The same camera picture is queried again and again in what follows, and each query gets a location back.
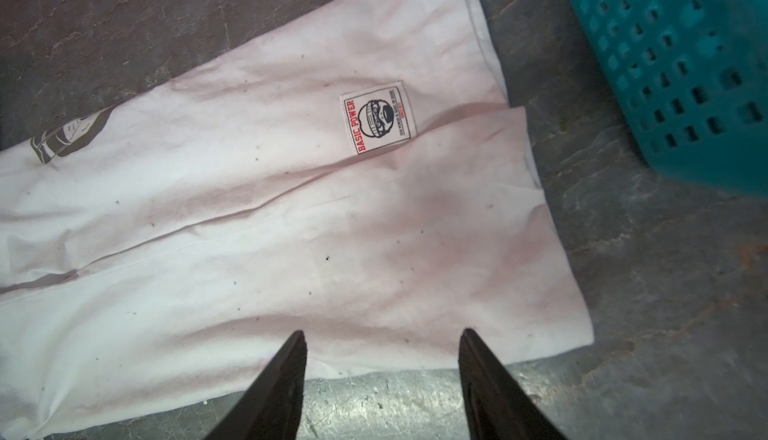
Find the teal plastic basket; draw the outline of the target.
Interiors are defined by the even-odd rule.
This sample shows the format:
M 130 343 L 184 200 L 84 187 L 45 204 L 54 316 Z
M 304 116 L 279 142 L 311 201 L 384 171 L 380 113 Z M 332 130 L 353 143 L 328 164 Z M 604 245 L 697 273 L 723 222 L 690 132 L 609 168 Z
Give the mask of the teal plastic basket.
M 657 173 L 767 193 L 767 0 L 570 0 Z

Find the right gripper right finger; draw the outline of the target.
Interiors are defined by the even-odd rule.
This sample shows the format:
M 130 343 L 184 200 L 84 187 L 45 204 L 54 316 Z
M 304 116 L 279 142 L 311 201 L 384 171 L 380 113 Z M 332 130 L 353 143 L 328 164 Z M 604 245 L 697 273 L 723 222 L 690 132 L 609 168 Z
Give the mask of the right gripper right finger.
M 472 440 L 565 440 L 473 329 L 461 335 L 458 364 Z

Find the white grey-trimmed tank top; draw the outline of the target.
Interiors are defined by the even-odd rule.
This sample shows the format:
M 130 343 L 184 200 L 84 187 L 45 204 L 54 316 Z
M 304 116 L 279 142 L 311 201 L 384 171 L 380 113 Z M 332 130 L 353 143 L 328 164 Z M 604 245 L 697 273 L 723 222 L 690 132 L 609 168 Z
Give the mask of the white grey-trimmed tank top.
M 593 326 L 479 0 L 335 0 L 1 154 L 1 435 Z

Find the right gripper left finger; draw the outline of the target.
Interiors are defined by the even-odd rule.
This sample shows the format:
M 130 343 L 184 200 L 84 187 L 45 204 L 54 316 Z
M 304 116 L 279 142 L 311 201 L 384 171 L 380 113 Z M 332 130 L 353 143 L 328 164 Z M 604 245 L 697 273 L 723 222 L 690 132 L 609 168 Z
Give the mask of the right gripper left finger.
M 307 344 L 293 332 L 206 440 L 294 440 L 300 425 Z

